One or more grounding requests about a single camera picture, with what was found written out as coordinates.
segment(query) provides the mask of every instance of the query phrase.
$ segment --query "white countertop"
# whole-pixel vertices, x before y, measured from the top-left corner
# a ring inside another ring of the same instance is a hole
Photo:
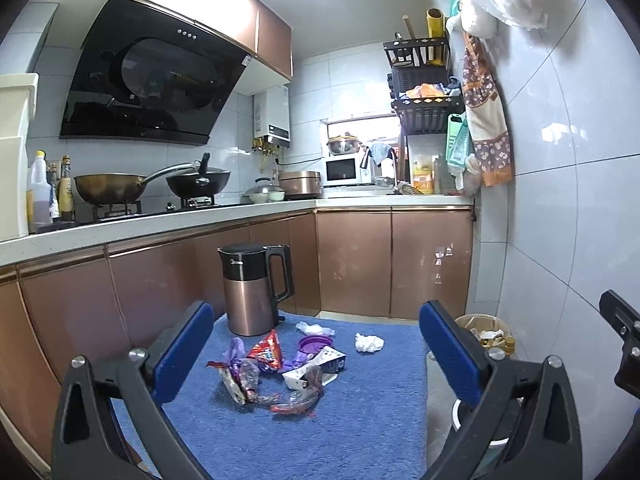
[[[0,242],[0,267],[130,238],[316,207],[470,205],[473,202],[472,198],[443,195],[360,196],[226,206],[129,218]]]

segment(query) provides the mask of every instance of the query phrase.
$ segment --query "purple lid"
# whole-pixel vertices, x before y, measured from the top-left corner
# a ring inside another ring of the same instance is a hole
[[[325,335],[305,335],[298,342],[298,348],[305,354],[318,354],[325,346],[334,346],[334,340]]]

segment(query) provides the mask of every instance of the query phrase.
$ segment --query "white plastic bottle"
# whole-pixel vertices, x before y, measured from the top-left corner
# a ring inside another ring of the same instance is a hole
[[[31,167],[27,188],[27,220],[30,233],[35,233],[39,227],[51,224],[50,197],[51,185],[47,182],[47,163],[44,160],[44,152],[36,152],[36,160]]]

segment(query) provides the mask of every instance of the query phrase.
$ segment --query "kettle lid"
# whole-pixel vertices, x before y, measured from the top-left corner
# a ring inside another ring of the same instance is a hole
[[[225,254],[259,254],[266,251],[266,247],[260,244],[234,244],[218,249],[219,253]]]

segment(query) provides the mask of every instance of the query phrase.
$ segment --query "red snack bag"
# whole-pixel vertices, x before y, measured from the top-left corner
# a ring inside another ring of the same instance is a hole
[[[271,372],[277,372],[282,367],[282,350],[280,341],[275,330],[271,330],[269,335],[251,348],[247,355],[249,359],[255,359],[261,364],[261,368]]]

